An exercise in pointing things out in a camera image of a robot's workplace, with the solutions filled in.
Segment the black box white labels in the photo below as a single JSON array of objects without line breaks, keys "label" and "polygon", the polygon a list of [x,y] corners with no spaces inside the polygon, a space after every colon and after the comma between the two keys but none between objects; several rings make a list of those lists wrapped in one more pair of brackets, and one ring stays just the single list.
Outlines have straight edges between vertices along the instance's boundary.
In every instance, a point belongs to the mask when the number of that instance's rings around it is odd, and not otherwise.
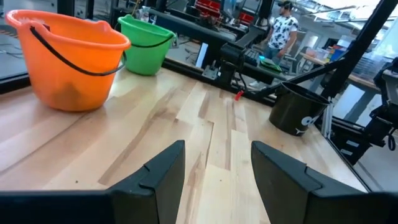
[{"label": "black box white labels", "polygon": [[371,147],[362,131],[338,125],[333,125],[331,131],[331,141],[351,165],[355,165]]}]

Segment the person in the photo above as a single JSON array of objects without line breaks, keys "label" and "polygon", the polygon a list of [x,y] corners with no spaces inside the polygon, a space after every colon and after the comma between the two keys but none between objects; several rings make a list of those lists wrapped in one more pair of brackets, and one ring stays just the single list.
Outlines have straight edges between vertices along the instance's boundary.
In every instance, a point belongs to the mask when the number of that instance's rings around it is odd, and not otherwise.
[{"label": "person", "polygon": [[264,51],[264,56],[271,59],[276,65],[280,63],[282,57],[296,41],[299,29],[298,20],[291,15],[294,7],[292,1],[278,3],[278,6],[280,7],[279,17],[275,19],[265,39],[267,47]]}]

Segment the black backlit keyboard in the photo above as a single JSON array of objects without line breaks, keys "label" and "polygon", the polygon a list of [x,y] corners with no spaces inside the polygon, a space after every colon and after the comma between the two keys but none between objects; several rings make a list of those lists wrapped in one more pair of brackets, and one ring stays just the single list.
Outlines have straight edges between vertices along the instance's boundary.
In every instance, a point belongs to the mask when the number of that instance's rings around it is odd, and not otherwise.
[{"label": "black backlit keyboard", "polygon": [[244,53],[244,61],[252,66],[257,66],[260,60],[259,53],[253,49],[247,49]]}]

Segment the black plastic bucket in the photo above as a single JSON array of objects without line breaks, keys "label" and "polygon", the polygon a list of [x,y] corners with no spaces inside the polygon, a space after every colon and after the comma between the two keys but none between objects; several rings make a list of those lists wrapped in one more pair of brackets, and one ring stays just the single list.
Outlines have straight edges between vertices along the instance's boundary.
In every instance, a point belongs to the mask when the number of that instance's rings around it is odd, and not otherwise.
[{"label": "black plastic bucket", "polygon": [[282,82],[275,95],[277,98],[269,121],[293,136],[303,136],[330,105],[323,96],[291,82]]}]

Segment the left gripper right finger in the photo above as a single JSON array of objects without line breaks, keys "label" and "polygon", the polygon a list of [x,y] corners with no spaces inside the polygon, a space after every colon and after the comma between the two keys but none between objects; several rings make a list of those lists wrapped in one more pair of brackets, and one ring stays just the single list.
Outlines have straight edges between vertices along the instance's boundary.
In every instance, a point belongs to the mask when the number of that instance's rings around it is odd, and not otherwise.
[{"label": "left gripper right finger", "polygon": [[260,141],[251,162],[271,224],[370,224],[364,192]]}]

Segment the green-edged tablet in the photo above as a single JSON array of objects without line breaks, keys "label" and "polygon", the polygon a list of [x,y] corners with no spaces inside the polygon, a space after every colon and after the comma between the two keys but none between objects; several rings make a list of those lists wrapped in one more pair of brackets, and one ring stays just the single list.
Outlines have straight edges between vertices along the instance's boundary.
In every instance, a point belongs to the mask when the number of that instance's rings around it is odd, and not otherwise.
[{"label": "green-edged tablet", "polygon": [[278,65],[276,65],[271,59],[268,59],[268,58],[260,59],[259,64],[260,64],[260,66],[262,66],[265,69],[268,69],[270,71],[273,71],[276,73],[282,72],[282,69]]}]

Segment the orange plastic bucket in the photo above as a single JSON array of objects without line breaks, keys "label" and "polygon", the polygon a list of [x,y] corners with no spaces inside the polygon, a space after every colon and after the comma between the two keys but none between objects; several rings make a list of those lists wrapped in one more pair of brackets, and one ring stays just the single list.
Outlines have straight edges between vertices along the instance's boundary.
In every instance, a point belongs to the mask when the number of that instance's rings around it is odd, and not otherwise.
[{"label": "orange plastic bucket", "polygon": [[11,10],[30,84],[45,105],[63,111],[95,110],[107,100],[123,68],[130,40],[105,21],[46,11]]}]

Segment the green plastic bucket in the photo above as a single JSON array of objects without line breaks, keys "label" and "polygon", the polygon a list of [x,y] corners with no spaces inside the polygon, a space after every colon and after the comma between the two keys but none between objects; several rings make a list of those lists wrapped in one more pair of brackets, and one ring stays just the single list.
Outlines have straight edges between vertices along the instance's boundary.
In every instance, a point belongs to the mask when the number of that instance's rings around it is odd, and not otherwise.
[{"label": "green plastic bucket", "polygon": [[130,14],[119,17],[118,23],[121,33],[131,42],[126,50],[126,69],[139,75],[155,75],[176,38],[175,33]]}]

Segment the cluttered background work table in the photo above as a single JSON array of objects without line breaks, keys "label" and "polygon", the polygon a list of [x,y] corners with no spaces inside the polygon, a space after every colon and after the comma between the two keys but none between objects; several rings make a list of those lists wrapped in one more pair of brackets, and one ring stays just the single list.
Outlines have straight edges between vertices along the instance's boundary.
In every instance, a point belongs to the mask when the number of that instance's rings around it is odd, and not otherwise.
[{"label": "cluttered background work table", "polygon": [[351,44],[335,44],[334,46],[329,46],[326,49],[307,49],[304,53],[299,53],[299,55],[302,56],[306,62],[310,62],[314,65],[326,65],[343,58],[344,54],[349,50],[350,47]]}]

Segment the dark grey keyboard desk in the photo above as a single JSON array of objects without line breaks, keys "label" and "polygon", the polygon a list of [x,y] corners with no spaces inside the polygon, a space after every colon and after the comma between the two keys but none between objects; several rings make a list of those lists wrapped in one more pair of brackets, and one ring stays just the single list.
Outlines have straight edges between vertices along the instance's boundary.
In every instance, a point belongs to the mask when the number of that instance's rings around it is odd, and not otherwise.
[{"label": "dark grey keyboard desk", "polygon": [[243,75],[265,84],[271,84],[275,79],[281,81],[287,80],[287,78],[281,73],[260,66],[260,62],[258,60],[256,65],[252,65],[247,62],[241,62],[238,63],[237,67]]}]

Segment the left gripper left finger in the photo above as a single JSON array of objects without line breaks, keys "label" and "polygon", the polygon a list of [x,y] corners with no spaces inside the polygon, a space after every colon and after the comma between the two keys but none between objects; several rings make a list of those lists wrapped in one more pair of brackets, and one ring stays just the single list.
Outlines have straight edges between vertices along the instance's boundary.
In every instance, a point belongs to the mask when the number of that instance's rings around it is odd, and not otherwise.
[{"label": "left gripper left finger", "polygon": [[108,191],[114,224],[176,224],[185,180],[185,141],[177,140]]}]

